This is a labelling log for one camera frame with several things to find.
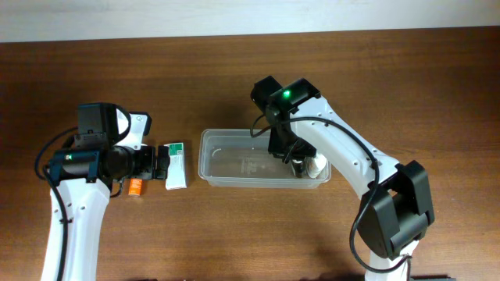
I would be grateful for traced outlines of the white green medicine tube box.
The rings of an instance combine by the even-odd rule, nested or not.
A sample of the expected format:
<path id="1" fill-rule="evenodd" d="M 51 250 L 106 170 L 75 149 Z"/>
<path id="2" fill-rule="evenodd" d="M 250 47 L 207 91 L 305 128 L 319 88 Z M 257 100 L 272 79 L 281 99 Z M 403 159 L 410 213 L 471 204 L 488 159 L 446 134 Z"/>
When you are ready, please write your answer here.
<path id="1" fill-rule="evenodd" d="M 170 163 L 167 170 L 166 189 L 184 189 L 187 187 L 184 144 L 165 144 L 165 147 L 170 157 Z"/>

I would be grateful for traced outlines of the dark glass bottle white cap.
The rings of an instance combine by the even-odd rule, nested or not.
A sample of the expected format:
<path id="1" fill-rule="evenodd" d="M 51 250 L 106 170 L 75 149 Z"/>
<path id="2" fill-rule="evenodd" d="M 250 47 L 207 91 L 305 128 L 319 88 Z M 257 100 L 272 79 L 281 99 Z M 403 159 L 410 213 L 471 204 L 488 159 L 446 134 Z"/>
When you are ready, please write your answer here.
<path id="1" fill-rule="evenodd" d="M 306 174 L 306 167 L 303 160 L 293 159 L 291 165 L 293 173 L 297 178 L 302 178 Z"/>

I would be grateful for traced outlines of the orange medicine box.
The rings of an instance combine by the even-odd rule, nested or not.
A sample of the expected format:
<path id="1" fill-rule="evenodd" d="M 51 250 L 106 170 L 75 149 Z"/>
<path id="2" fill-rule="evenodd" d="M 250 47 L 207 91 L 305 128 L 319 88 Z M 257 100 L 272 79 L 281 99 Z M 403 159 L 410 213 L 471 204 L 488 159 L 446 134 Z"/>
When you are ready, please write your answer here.
<path id="1" fill-rule="evenodd" d="M 142 190 L 143 180 L 141 179 L 131 179 L 128 194 L 130 196 L 140 196 Z"/>

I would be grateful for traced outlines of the white spray bottle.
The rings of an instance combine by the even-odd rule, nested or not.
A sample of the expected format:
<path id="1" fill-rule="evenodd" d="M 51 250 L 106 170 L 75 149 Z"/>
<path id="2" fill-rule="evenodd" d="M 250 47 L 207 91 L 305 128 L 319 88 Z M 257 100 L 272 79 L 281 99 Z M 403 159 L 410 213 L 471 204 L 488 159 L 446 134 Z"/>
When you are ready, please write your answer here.
<path id="1" fill-rule="evenodd" d="M 306 172 L 312 179 L 317 178 L 318 175 L 321 174 L 323 169 L 326 167 L 326 165 L 327 158 L 319 152 L 317 152 L 315 156 L 307 157 L 305 159 Z"/>

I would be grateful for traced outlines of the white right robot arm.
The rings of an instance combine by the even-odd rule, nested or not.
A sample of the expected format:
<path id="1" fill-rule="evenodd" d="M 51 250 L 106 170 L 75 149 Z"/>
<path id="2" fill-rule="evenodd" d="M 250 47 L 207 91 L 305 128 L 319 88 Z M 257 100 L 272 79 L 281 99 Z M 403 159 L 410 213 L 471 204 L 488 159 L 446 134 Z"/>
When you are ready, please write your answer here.
<path id="1" fill-rule="evenodd" d="M 358 195 L 349 247 L 365 278 L 409 280 L 413 252 L 435 220 L 425 168 L 378 150 L 304 78 L 282 86 L 268 76 L 255 84 L 251 98 L 269 123 L 272 156 L 309 175 L 323 156 Z"/>

